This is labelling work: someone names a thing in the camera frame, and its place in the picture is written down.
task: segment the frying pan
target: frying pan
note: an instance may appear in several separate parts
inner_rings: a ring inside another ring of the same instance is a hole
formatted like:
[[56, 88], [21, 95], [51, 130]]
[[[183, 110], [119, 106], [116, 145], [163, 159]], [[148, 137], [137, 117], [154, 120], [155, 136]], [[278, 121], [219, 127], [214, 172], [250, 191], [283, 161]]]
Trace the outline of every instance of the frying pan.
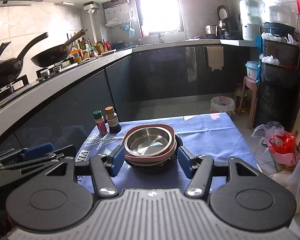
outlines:
[[73, 42], [86, 34], [86, 30], [78, 31], [66, 43], [47, 49], [31, 58], [31, 61], [38, 67], [49, 67], [55, 63], [65, 60], [73, 47]]
[[[0, 61], [0, 89], [17, 79], [17, 77], [19, 76], [22, 70], [23, 58], [25, 57], [26, 53], [29, 51], [29, 49], [32, 46], [34, 46], [36, 43], [42, 41], [47, 37], [48, 37], [48, 33], [41, 34], [40, 36], [30, 41], [20, 52], [18, 57]], [[1, 44], [0, 55], [9, 44], [10, 42], [5, 42]]]

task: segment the soy sauce bottle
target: soy sauce bottle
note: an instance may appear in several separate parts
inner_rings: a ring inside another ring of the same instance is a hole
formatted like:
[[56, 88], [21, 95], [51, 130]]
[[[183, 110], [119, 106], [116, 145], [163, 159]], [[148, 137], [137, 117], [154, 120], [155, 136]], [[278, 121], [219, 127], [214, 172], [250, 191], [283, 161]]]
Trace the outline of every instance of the soy sauce bottle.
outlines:
[[105, 108], [106, 111], [106, 119], [109, 125], [109, 132], [110, 133], [118, 133], [121, 131], [121, 125], [119, 124], [118, 116], [114, 112], [112, 106], [108, 106]]

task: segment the window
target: window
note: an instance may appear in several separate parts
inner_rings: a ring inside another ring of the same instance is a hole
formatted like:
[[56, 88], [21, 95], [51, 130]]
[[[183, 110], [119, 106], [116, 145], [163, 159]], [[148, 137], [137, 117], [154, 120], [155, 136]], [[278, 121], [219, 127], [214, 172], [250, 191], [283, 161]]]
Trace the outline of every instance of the window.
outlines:
[[140, 25], [149, 32], [183, 30], [179, 0], [136, 0], [136, 4]]

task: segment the tablecloth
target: tablecloth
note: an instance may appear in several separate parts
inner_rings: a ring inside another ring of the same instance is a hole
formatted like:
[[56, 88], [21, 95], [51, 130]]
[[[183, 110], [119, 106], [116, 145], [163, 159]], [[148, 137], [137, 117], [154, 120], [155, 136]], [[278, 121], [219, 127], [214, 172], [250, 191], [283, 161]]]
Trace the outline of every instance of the tablecloth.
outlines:
[[[99, 135], [98, 128], [95, 127], [79, 149], [76, 161], [88, 160], [89, 157], [99, 153], [108, 155], [121, 144], [129, 129], [140, 124], [156, 123], [171, 125], [181, 137], [183, 145], [195, 156], [209, 155], [215, 161], [223, 162], [227, 162], [230, 156], [237, 156], [256, 167], [255, 157], [226, 113], [123, 122], [119, 133], [108, 133], [105, 136]], [[170, 170], [160, 175], [142, 174], [124, 163], [118, 176], [112, 180], [119, 191], [124, 188], [179, 188], [184, 192], [190, 182], [178, 161]], [[213, 178], [211, 191], [220, 187], [225, 181], [223, 177]], [[94, 192], [90, 176], [79, 176], [78, 183], [90, 192]]]

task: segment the stool leg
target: stool leg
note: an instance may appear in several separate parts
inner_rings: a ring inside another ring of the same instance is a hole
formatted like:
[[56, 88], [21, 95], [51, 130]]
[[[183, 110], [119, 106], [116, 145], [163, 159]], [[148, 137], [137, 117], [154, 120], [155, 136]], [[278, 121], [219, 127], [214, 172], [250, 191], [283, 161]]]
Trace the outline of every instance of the stool leg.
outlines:
[[240, 104], [239, 104], [239, 111], [238, 111], [238, 114], [241, 113], [241, 107], [242, 107], [242, 102], [243, 102], [244, 89], [245, 89], [245, 87], [246, 87], [246, 77], [244, 77], [244, 79], [243, 79], [242, 95], [241, 95], [241, 99], [240, 99]]
[[248, 124], [247, 124], [247, 128], [250, 130], [251, 125], [252, 125], [252, 118], [254, 115], [254, 111], [255, 111], [255, 106], [256, 106], [256, 101], [257, 101], [257, 84], [253, 85], [252, 88], [252, 101], [251, 101], [251, 108], [250, 108], [250, 113], [249, 113], [249, 118], [248, 118]]

